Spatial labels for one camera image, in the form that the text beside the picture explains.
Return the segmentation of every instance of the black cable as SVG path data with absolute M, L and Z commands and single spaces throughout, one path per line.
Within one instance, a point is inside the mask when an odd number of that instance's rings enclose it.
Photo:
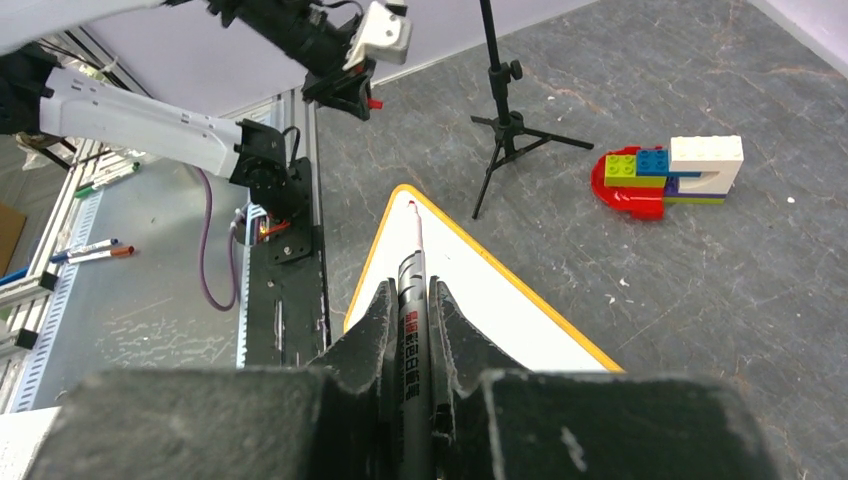
M 90 55 L 91 57 L 97 58 L 97 55 L 95 55 L 95 54 L 94 54 L 91 50 L 89 50 L 89 49 L 88 49 L 88 47 L 86 47 L 86 46 L 85 46 L 85 44 L 83 44 L 82 42 L 80 42 L 80 41 L 79 41 L 79 39 L 77 39 L 77 37 L 76 37 L 76 36 L 75 36 L 72 32 L 70 32 L 70 31 L 68 31 L 68 30 L 65 30 L 65 35 L 67 35 L 67 36 L 68 36 L 68 38 L 70 38 L 70 39 L 71 39 L 71 41 L 73 41 L 73 42 L 77 45 L 77 47 L 78 47 L 80 50 L 82 50 L 84 53 L 86 53 L 86 54 Z M 118 87 L 118 88 L 122 88 L 122 89 L 124 89 L 124 90 L 129 90 L 129 89 L 130 89 L 130 87 L 129 87 L 129 86 L 127 86 L 127 84 L 126 84 L 126 83 L 124 83 L 123 81 L 121 81 L 121 79 L 120 79 L 120 78 L 118 78 L 118 76 L 117 76 L 117 75 L 115 75 L 115 73 L 114 73 L 114 72 L 105 72 L 105 71 L 104 71 L 104 72 L 101 72 L 101 73 L 103 73 L 103 75 L 105 75 L 105 76 L 106 76 L 106 78 L 107 78 L 110 82 L 112 82 L 112 85 L 114 85 L 114 86 L 116 86 L 116 87 Z M 139 85 L 139 88 L 141 88 L 141 91 L 142 91 L 142 92 L 144 92 L 144 94 L 145 94 L 145 95 L 147 95 L 148 97 L 152 97 L 152 95 L 150 95 L 150 92 L 148 92 L 147 90 L 145 90 L 145 89 L 144 89 L 144 87 L 141 87 L 141 86 Z
M 74 167 L 78 167 L 78 166 L 80 166 L 80 165 L 85 165 L 85 164 L 86 164 L 86 163 L 88 163 L 88 162 L 91 162 L 91 161 L 93 161 L 93 160 L 97 160 L 98 158 L 100 158 L 100 157 L 102 157 L 102 156 L 104 156 L 104 155 L 109 155 L 109 154 L 111 154 L 111 153 L 112 153 L 112 150 L 109 150 L 109 149 L 102 150 L 102 151 L 100 151 L 100 152 L 98 152 L 98 153 L 95 153 L 94 155 L 90 155 L 90 156 L 88 156 L 88 157 L 83 158 L 82 160 L 77 161 L 77 163 L 75 163 L 75 164 L 74 164 Z
M 58 45 L 52 44 L 52 43 L 48 42 L 47 40 L 41 40 L 38 44 L 43 48 L 46 48 L 48 50 L 53 50 L 54 52 L 58 52 L 58 53 L 61 53 L 62 55 L 65 55 L 66 57 L 73 58 L 74 60 L 78 60 L 78 61 L 88 65 L 89 67 L 95 69 L 95 70 L 101 70 L 103 68 L 102 66 L 97 65 L 94 62 L 90 62 L 90 61 L 82 58 L 81 56 L 77 55 L 76 53 L 73 53 L 69 50 L 66 50 L 66 49 L 64 49 L 64 48 L 62 48 Z
M 295 158 L 297 158 L 297 149 L 300 148 L 300 129 L 292 125 L 291 127 L 288 127 L 287 129 L 283 130 L 284 141 L 285 136 L 288 135 L 290 132 L 294 132 L 294 145 L 292 145 L 291 154 L 291 160 L 294 160 Z M 289 159 L 284 159 L 284 161 L 286 162 L 286 165 L 288 165 L 290 162 Z
M 327 4 L 327 5 L 322 4 L 321 6 L 324 7 L 324 8 L 339 8 L 339 7 L 343 7 L 345 5 L 356 5 L 356 8 L 359 10 L 359 16 L 360 17 L 365 16 L 365 10 L 362 9 L 362 5 L 360 5 L 359 2 L 354 2 L 353 0 L 342 0 L 340 2 L 330 3 L 330 4 Z

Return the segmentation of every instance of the gray mat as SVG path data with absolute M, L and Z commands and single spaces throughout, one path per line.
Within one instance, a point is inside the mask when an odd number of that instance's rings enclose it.
M 848 478 L 848 82 L 738 1 L 602 0 L 501 47 L 525 65 L 510 99 L 528 125 L 598 147 L 502 168 L 473 222 L 493 143 L 468 115 L 495 114 L 484 48 L 377 88 L 368 123 L 322 110 L 336 331 L 389 194 L 411 183 L 625 369 L 722 378 L 787 478 Z M 608 150 L 723 134 L 746 152 L 724 206 L 646 224 L 590 192 Z

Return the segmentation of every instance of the tripod knob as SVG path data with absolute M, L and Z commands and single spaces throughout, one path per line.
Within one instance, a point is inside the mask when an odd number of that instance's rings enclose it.
M 512 78 L 521 80 L 521 77 L 524 76 L 524 71 L 521 70 L 521 62 L 518 60 L 509 62 L 509 73 L 512 75 Z

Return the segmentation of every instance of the white triangular board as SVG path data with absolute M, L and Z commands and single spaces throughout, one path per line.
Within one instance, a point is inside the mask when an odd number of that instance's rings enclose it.
M 381 281 L 397 279 L 398 265 L 410 252 L 396 245 L 411 235 L 404 211 L 418 206 L 429 278 L 437 275 L 453 293 L 468 320 L 486 337 L 534 371 L 621 371 L 565 318 L 506 269 L 421 192 L 401 185 L 392 193 L 371 246 L 345 331 L 358 322 Z

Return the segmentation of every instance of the black mounting plate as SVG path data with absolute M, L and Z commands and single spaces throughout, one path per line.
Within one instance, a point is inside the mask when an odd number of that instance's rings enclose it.
M 311 181 L 308 159 L 292 167 L 292 181 Z M 246 367 L 304 365 L 330 343 L 324 233 L 312 225 L 311 187 L 301 191 L 307 205 L 292 225 L 250 247 Z
M 267 243 L 274 244 L 269 260 L 275 265 L 312 255 L 312 164 L 306 157 L 292 160 L 289 172 L 290 181 L 303 193 L 306 204 L 299 215 L 289 219 L 288 228 L 268 237 Z

